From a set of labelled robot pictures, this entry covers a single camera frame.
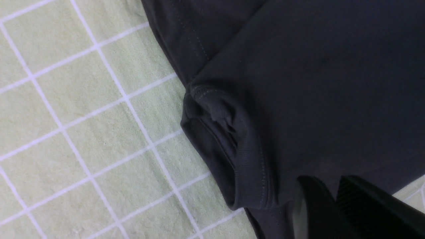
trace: seam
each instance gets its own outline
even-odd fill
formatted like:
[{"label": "seam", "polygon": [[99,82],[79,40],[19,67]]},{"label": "seam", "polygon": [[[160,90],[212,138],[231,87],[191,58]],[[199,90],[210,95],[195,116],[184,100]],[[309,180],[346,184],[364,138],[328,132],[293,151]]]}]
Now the seam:
[{"label": "seam", "polygon": [[201,47],[202,51],[204,52],[205,57],[207,58],[207,60],[209,60],[210,58],[208,57],[207,53],[205,52],[204,46],[202,45],[201,40],[199,39],[198,34],[197,34],[197,33],[196,33],[196,31],[195,31],[195,27],[193,26],[193,23],[192,23],[192,21],[190,20],[190,17],[189,17],[189,15],[188,15],[188,13],[187,13],[187,11],[186,11],[186,9],[185,9],[185,7],[184,7],[183,3],[181,2],[181,0],[178,0],[178,1],[180,2],[181,7],[183,8],[183,12],[184,12],[184,13],[185,13],[185,15],[186,15],[186,19],[187,19],[187,21],[189,22],[190,27],[192,28],[192,31],[193,31],[193,33],[195,34],[196,39],[198,39],[198,43],[199,43],[199,45],[200,45],[200,47]]},{"label": "seam", "polygon": [[[176,13],[176,15],[177,15],[177,20],[178,20],[178,22],[179,22],[179,23],[180,23],[180,25],[182,26],[182,31],[184,31],[184,29],[185,29],[185,25],[184,25],[184,23],[183,23],[183,20],[180,18],[180,14],[179,14],[179,12],[178,12],[178,10],[177,10],[176,6],[173,4],[173,0],[170,0],[170,3],[171,3],[171,6],[173,6],[174,11],[175,11],[175,13]],[[191,41],[191,40],[190,40],[190,38],[189,38],[189,35],[187,35],[187,41],[189,42],[189,45],[191,46],[191,48],[192,48],[193,53],[195,54],[195,56],[196,56],[196,57],[199,57],[199,56],[198,56],[198,54],[196,53],[196,50],[195,50],[195,47],[193,46],[192,41]]]}]

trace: black t-shirt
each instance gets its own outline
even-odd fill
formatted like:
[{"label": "black t-shirt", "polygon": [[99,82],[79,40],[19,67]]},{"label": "black t-shirt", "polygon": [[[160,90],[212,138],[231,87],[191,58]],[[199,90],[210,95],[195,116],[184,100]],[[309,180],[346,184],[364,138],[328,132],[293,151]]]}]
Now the black t-shirt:
[{"label": "black t-shirt", "polygon": [[299,175],[394,193],[425,173],[425,1],[142,2],[183,130],[258,238],[292,237]]}]

